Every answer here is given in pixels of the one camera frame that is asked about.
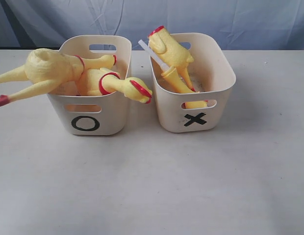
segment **white tabletop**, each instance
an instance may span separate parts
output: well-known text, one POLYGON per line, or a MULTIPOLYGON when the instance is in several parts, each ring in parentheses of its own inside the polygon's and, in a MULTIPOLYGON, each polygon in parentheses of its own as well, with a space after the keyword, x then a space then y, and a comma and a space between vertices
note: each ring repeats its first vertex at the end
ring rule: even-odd
MULTIPOLYGON (((0 74, 27 53, 0 50, 0 74)), ((154 100, 111 137, 67 133, 46 95, 0 107, 0 235, 304 235, 304 51, 225 55, 211 131, 164 130, 154 100)), ((132 71, 151 87, 145 52, 132 71)))

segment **white plastic stick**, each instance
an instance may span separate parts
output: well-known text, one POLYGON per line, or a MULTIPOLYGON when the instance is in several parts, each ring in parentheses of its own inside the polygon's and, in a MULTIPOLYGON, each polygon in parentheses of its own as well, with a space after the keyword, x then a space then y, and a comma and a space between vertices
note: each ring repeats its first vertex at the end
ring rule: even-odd
POLYGON ((152 51, 147 44, 145 44, 145 42, 143 42, 142 40, 140 40, 139 45, 143 48, 143 50, 145 50, 152 58, 153 60, 155 60, 155 62, 157 62, 158 65, 160 65, 161 69, 163 71, 167 71, 170 67, 164 63, 155 53, 154 51, 152 51))

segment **wrinkled fabric backdrop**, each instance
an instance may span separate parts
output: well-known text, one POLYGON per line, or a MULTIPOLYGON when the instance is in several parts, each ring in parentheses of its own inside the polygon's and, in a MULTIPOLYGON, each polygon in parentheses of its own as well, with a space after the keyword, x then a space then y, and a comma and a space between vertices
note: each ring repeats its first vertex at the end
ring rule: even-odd
POLYGON ((60 47, 82 34, 138 41, 160 25, 224 50, 304 49, 304 0, 0 0, 0 47, 60 47))

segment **letter x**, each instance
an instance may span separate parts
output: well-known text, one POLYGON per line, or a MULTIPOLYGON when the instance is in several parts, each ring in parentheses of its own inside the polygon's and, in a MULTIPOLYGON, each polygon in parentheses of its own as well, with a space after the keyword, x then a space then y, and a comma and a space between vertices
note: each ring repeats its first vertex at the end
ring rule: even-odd
POLYGON ((196 115, 195 117, 189 114, 185 115, 185 118, 190 119, 190 121, 188 121, 186 124, 184 124, 184 126, 189 126, 192 123, 196 122, 200 125, 204 125, 206 124, 206 121, 201 119, 205 114, 204 113, 199 113, 198 115, 196 115))

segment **white plastic bin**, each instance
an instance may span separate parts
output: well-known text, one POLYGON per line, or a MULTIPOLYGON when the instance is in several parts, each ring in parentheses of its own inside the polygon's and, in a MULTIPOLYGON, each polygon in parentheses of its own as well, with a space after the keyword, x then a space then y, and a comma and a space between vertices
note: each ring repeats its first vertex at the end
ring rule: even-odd
POLYGON ((162 78, 162 70, 152 59, 154 97, 159 122, 170 132, 192 132, 215 127, 225 108, 236 76, 216 41, 201 33, 171 34, 179 43, 189 43, 195 61, 188 66, 195 94, 177 94, 162 78), (187 101, 209 100, 208 107, 184 109, 187 101))
MULTIPOLYGON (((121 79, 131 76, 131 42, 120 36, 80 35, 68 39, 59 49, 68 55, 99 58, 115 54, 117 62, 112 68, 121 79), (116 50, 90 50, 90 45, 114 45, 116 50)), ((65 129, 74 135, 113 135, 126 124, 129 99, 120 92, 103 96, 77 96, 74 82, 68 82, 48 94, 65 129), (90 110, 90 105, 98 109, 90 110)))

